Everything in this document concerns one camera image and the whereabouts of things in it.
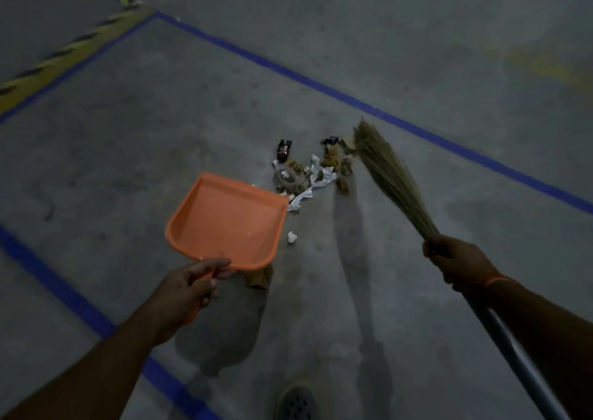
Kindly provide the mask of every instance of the wristband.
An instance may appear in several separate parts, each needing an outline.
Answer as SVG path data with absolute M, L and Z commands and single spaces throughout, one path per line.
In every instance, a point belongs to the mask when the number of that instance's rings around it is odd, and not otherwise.
M 515 281 L 512 278 L 509 278 L 505 275 L 492 275 L 486 278 L 482 287 L 486 288 L 489 284 L 492 284 L 494 281 Z

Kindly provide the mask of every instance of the person's right hand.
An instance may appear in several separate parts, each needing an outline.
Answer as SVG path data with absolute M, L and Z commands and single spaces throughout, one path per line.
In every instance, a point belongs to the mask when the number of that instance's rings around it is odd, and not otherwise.
M 435 234 L 425 240 L 422 251 L 443 273 L 445 282 L 466 295 L 479 293 L 491 276 L 500 275 L 476 245 L 463 240 Z

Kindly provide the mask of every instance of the person's left hand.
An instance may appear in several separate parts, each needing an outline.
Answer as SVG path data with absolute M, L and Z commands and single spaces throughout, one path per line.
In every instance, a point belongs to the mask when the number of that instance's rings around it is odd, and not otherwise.
M 218 298 L 219 279 L 233 274 L 225 268 L 230 259 L 204 259 L 170 271 L 157 289 L 135 312 L 133 317 L 143 321 L 154 334 L 154 345 L 171 339 L 201 303 L 202 308 Z M 211 279 L 199 281 L 204 274 L 213 272 Z

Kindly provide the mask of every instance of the hand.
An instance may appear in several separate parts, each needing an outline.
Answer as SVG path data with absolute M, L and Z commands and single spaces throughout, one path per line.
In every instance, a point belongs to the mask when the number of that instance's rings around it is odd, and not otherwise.
M 170 271 L 152 295 L 138 308 L 134 318 L 145 322 L 154 333 L 154 346 L 171 339 L 190 313 L 201 303 L 202 308 L 218 298 L 218 280 L 233 274 L 225 268 L 230 259 L 204 259 Z M 198 281 L 213 272 L 213 278 Z
M 500 275 L 477 246 L 463 240 L 435 234 L 425 240 L 422 251 L 439 267 L 445 282 L 466 295 L 481 292 L 489 277 Z

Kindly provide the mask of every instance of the forearm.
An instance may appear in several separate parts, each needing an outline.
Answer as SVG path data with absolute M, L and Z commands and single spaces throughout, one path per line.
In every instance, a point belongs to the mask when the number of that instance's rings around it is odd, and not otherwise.
M 4 420 L 119 419 L 152 349 L 153 334 L 135 314 L 77 364 L 13 409 Z
M 485 296 L 571 416 L 590 418 L 593 325 L 516 282 L 494 282 Z

